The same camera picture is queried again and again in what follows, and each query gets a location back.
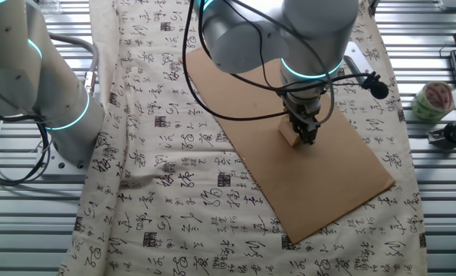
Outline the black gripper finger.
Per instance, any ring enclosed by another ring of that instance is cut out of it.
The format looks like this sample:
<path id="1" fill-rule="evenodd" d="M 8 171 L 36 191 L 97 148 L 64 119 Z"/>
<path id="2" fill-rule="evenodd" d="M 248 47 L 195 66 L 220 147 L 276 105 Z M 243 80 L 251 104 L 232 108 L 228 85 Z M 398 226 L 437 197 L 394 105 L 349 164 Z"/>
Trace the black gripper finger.
<path id="1" fill-rule="evenodd" d="M 320 128 L 318 119 L 315 116 L 305 118 L 302 122 L 302 141 L 306 145 L 313 145 L 317 138 L 317 132 Z"/>
<path id="2" fill-rule="evenodd" d="M 293 113 L 289 113 L 289 121 L 292 125 L 293 131 L 297 134 L 298 138 L 301 139 L 303 123 Z"/>

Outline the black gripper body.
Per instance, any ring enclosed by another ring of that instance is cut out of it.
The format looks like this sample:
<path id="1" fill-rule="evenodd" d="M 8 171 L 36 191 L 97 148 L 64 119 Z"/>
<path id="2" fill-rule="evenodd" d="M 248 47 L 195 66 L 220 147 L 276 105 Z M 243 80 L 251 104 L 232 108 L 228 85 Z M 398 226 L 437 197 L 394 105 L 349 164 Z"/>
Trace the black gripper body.
<path id="1" fill-rule="evenodd" d="M 321 111 L 320 96 L 300 97 L 297 93 L 287 93 L 283 100 L 288 109 L 298 118 L 312 120 Z"/>

